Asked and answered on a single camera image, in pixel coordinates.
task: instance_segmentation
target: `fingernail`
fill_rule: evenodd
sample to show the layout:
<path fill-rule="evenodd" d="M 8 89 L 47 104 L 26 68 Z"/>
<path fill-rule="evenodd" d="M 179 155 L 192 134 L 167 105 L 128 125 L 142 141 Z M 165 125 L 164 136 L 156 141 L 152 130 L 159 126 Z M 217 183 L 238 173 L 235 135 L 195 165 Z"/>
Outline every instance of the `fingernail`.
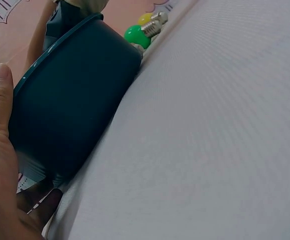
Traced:
<path fill-rule="evenodd" d="M 8 78 L 9 72 L 9 67 L 3 63 L 0 63 L 0 80 Z"/>

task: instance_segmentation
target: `white fabric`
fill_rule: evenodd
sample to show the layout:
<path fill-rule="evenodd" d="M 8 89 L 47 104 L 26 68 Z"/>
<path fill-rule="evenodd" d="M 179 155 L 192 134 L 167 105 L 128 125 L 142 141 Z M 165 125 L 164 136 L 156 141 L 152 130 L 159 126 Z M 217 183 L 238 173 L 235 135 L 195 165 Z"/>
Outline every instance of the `white fabric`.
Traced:
<path fill-rule="evenodd" d="M 50 240 L 290 240 L 290 0 L 170 19 Z"/>

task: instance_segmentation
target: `green light bulb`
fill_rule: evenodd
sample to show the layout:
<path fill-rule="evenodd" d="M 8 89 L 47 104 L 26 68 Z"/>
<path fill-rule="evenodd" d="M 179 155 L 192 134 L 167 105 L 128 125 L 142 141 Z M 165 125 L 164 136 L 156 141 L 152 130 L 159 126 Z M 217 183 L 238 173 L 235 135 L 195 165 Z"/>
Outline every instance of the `green light bulb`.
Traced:
<path fill-rule="evenodd" d="M 127 29 L 124 38 L 133 44 L 139 44 L 144 49 L 149 47 L 151 39 L 145 35 L 140 25 L 134 25 Z"/>

